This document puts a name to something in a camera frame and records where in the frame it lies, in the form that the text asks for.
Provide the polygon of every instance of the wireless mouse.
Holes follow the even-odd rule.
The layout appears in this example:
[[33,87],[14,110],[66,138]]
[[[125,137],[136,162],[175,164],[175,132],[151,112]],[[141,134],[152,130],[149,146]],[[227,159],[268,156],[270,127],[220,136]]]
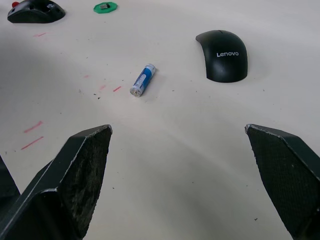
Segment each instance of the wireless mouse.
[[219,83],[233,83],[247,76],[247,50],[237,35],[229,31],[212,30],[195,39],[203,49],[208,79]]
[[7,19],[14,24],[47,24],[62,19],[66,12],[49,0],[25,0],[14,6]]

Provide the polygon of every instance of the computer mouse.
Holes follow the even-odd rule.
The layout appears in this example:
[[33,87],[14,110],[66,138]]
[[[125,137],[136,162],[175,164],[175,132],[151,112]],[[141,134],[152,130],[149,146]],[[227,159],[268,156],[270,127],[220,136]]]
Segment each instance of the computer mouse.
[[13,7],[7,19],[14,24],[47,24],[62,19],[66,12],[50,0],[25,0]]
[[248,75],[248,57],[244,42],[235,34],[212,30],[195,38],[202,46],[206,77],[219,83],[233,83]]

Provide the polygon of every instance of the blue battery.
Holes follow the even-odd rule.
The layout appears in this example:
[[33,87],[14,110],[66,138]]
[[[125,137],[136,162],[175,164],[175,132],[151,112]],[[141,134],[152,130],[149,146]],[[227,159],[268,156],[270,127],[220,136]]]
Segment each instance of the blue battery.
[[132,88],[130,88],[130,93],[135,97],[140,97],[144,90],[147,88],[155,72],[156,67],[152,64],[148,64],[147,66],[145,66],[142,73],[133,84]]

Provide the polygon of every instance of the white surface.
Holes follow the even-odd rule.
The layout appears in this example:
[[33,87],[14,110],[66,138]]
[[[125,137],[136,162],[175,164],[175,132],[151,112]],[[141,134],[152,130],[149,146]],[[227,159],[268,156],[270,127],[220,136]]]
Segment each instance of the white surface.
[[[111,124],[85,239],[291,239],[244,127],[282,129],[320,154],[320,2],[116,0],[110,14],[56,2],[67,15],[52,24],[12,24],[11,1],[0,4],[0,154],[20,191],[69,136]],[[246,79],[206,79],[195,37],[210,30],[244,41]],[[148,63],[158,71],[135,98]]]

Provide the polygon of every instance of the black computer mouse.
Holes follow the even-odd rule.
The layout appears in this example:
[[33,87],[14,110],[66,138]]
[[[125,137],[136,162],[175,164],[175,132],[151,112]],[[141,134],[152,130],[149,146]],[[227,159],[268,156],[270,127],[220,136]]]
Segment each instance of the black computer mouse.
[[246,46],[235,34],[224,30],[204,32],[195,38],[202,46],[206,77],[219,83],[233,83],[248,74]]
[[55,2],[49,0],[25,0],[8,13],[11,23],[47,24],[62,19],[66,12]]

